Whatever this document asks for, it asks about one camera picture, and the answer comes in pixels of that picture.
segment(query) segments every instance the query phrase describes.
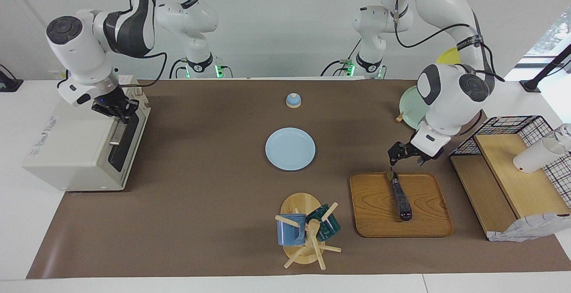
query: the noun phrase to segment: round plate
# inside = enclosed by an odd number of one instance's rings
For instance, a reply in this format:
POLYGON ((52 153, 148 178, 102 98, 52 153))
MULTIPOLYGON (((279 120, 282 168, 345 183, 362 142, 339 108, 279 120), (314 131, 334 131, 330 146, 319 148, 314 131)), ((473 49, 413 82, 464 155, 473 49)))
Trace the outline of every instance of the round plate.
POLYGON ((413 129, 418 128, 418 124, 428 112, 428 106, 418 93, 416 86, 410 87, 402 94, 398 108, 400 112, 404 112, 402 120, 413 129))
POLYGON ((315 143, 303 130, 282 128, 268 138, 265 155, 279 169, 300 170, 314 159, 315 143))

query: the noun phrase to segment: blue mug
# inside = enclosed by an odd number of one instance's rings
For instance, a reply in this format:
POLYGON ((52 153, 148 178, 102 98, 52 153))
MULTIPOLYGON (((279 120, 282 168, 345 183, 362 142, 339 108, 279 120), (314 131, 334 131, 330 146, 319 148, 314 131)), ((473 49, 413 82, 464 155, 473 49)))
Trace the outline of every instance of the blue mug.
POLYGON ((277 220, 277 243, 280 246, 300 246, 306 243, 305 214, 280 214, 281 217, 297 222, 300 227, 277 220))

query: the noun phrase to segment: brown tabletop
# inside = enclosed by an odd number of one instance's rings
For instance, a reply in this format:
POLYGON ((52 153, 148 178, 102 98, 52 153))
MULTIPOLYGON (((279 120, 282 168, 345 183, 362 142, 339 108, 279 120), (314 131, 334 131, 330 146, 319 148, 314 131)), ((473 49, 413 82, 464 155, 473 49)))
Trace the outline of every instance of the brown tabletop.
POLYGON ((67 193, 29 279, 48 277, 242 276, 563 271, 555 236, 488 242, 447 157, 398 171, 429 172, 442 187, 455 232, 448 238, 367 239, 354 229, 349 177, 387 171, 387 149, 412 130, 396 124, 414 81, 165 81, 145 93, 149 117, 126 189, 67 193), (302 106, 290 109, 290 92, 302 106), (265 141, 297 127, 316 144, 314 161, 281 171, 265 141), (338 202, 341 231, 327 244, 327 270, 294 264, 277 244, 273 216, 297 192, 338 202))

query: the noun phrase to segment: black wire rack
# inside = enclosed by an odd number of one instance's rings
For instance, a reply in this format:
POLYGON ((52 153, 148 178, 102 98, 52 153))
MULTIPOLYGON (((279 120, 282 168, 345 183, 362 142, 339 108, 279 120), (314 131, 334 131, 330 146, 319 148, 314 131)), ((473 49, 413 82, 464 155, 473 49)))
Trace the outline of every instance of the black wire rack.
MULTIPOLYGON (((490 118, 470 138, 463 142, 451 156, 481 155, 476 144, 477 135, 518 134, 529 147, 549 134, 553 128, 542 116, 516 116, 490 118)), ((559 157, 543 167, 545 174, 559 192, 567 207, 571 208, 571 153, 559 157)))

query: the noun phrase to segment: wooden cutting board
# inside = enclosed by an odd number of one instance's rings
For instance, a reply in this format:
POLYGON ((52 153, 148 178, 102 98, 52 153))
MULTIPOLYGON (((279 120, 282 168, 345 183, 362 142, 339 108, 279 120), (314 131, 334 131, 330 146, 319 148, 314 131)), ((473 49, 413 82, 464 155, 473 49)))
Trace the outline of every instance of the wooden cutting board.
POLYGON ((430 173, 398 173, 412 208, 412 220, 398 217, 387 173, 351 176, 355 228, 363 237, 445 237, 454 226, 436 177, 430 173))

